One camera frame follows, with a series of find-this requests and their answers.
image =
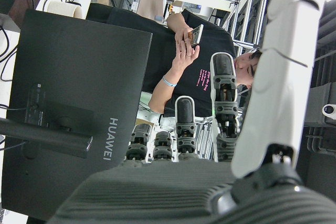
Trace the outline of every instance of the person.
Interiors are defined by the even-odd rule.
[[[186,9],[167,18],[168,29],[128,10],[99,4],[90,5],[87,19],[153,34],[142,91],[152,93],[149,106],[164,117],[174,116],[175,101],[181,95],[194,99],[195,116],[212,115],[210,59],[216,52],[235,58],[238,84],[252,85],[260,55],[246,53],[236,58],[227,31]],[[200,24],[204,25],[201,41],[193,49],[187,32]]]

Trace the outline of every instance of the black electronic device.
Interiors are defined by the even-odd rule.
[[[34,10],[21,29],[7,118],[93,136],[87,158],[46,144],[4,153],[2,206],[49,219],[89,175],[124,158],[134,128],[151,33]],[[6,147],[22,140],[7,137]]]

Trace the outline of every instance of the white camera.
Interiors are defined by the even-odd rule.
[[[326,104],[323,106],[322,114],[336,120],[336,104]]]

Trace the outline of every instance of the bracelet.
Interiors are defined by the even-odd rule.
[[[177,84],[172,84],[172,83],[168,82],[164,76],[162,77],[162,80],[163,80],[164,83],[166,83],[169,87],[175,87],[175,86],[177,85]]]

